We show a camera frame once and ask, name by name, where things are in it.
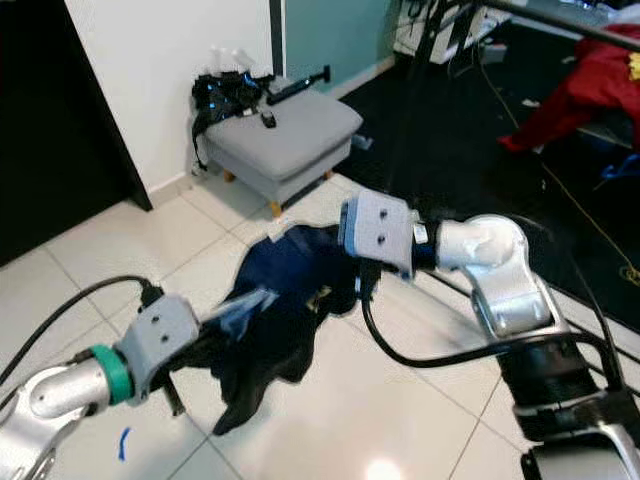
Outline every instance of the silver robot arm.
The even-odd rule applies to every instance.
[[[489,344],[548,336],[548,344],[498,357],[523,434],[539,443],[522,457],[527,480],[640,480],[638,409],[624,385],[596,387],[546,283],[529,267],[527,238],[515,222],[482,215],[428,225],[405,202],[363,190],[343,206],[341,226],[350,255],[390,265],[405,278],[421,268],[460,270],[473,286],[472,306]],[[365,281],[365,274],[361,284],[379,276]],[[384,343],[396,360],[415,363]]]
[[[529,268],[526,236],[509,219],[487,215],[427,226],[405,202],[364,190],[343,207],[340,237],[350,255],[391,265],[405,277],[417,268],[460,269],[473,285],[474,311],[490,343],[570,332]],[[224,306],[219,311],[227,314]],[[145,402],[158,388],[159,372],[198,335],[189,304],[166,295],[113,347],[92,347],[36,373],[0,407],[0,480],[44,479],[57,446],[83,418],[122,401]],[[640,414],[626,392],[596,388],[575,343],[531,347],[498,361],[523,434],[540,444],[523,456],[527,480],[640,480],[628,432]],[[164,381],[180,413],[175,388],[168,376]]]
[[[106,375],[93,358],[35,374],[0,412],[0,479],[45,478],[60,442],[109,399]]]

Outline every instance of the black door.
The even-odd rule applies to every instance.
[[[151,207],[64,0],[0,0],[0,265],[127,197]]]

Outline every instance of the green ring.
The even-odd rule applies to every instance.
[[[107,376],[111,390],[109,405],[117,405],[131,398],[133,392],[129,372],[118,354],[106,345],[94,345],[90,350]]]

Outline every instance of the teal wall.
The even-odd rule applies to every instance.
[[[339,85],[392,53],[399,0],[286,0],[287,77],[299,79],[331,65]]]

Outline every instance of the yellow cable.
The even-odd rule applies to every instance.
[[[598,225],[598,223],[593,219],[593,217],[589,215],[589,213],[582,207],[582,205],[580,205],[578,200],[575,199],[575,197],[571,194],[569,189],[564,186],[562,181],[556,176],[555,173],[553,173],[553,171],[544,162],[542,162],[542,168],[544,168],[545,171],[551,176],[551,178],[558,184],[558,186],[562,189],[562,191],[569,198],[569,200],[573,202],[576,208],[580,210],[580,212],[582,212],[582,214],[587,218],[587,220],[589,220],[589,222],[591,222],[591,225],[593,225],[594,228],[598,232],[600,232],[600,235],[602,235],[607,240],[607,242],[609,242],[609,244],[611,244],[611,246],[624,259],[624,261],[627,262],[626,266],[620,267],[620,270],[619,270],[620,276],[625,280],[633,283],[636,287],[640,287],[640,271],[638,271],[638,269],[633,266],[631,259],[627,257],[627,255],[625,255],[625,253],[618,246],[618,244],[613,241],[613,239],[607,234],[607,232],[605,232],[604,229],[600,225]]]
[[[493,90],[493,93],[495,94],[496,98],[500,101],[500,103],[504,107],[504,110],[507,112],[507,114],[511,118],[511,121],[516,126],[516,128],[520,128],[520,125],[518,124],[516,117],[511,112],[511,109],[507,105],[507,102],[505,102],[504,98],[502,97],[502,95],[500,95],[500,92],[493,85],[493,83],[491,82],[491,79],[487,75],[487,72],[484,69],[484,65],[482,65],[482,60],[480,59],[480,55],[478,55],[478,64],[480,65],[480,72],[482,73],[482,76],[487,81],[487,84],[489,85],[491,90]],[[542,163],[542,168],[544,168],[545,171],[551,176],[551,178],[558,184],[560,189],[562,189],[562,191],[569,198],[569,200],[573,202],[573,204],[578,208],[578,210],[580,210],[580,212],[587,218],[587,220],[591,222],[591,225],[593,225],[593,227],[600,233],[600,235],[602,235],[607,240],[607,242],[609,242],[609,244],[614,248],[614,250],[618,252],[618,254],[627,263],[626,266],[620,267],[620,269],[618,270],[618,273],[620,274],[620,276],[623,279],[630,282],[631,284],[635,285],[636,287],[640,287],[640,271],[633,265],[633,262],[631,262],[631,259],[627,255],[625,255],[625,253],[618,246],[618,244],[613,241],[613,239],[607,234],[607,232],[605,232],[604,229],[600,225],[598,225],[598,223],[593,219],[593,217],[589,215],[589,213],[582,207],[582,205],[580,205],[580,202],[576,200],[576,198],[571,194],[569,189],[565,187],[564,183],[562,183],[562,181],[556,176],[556,174],[553,173],[553,171],[544,162],[541,162],[541,163]]]

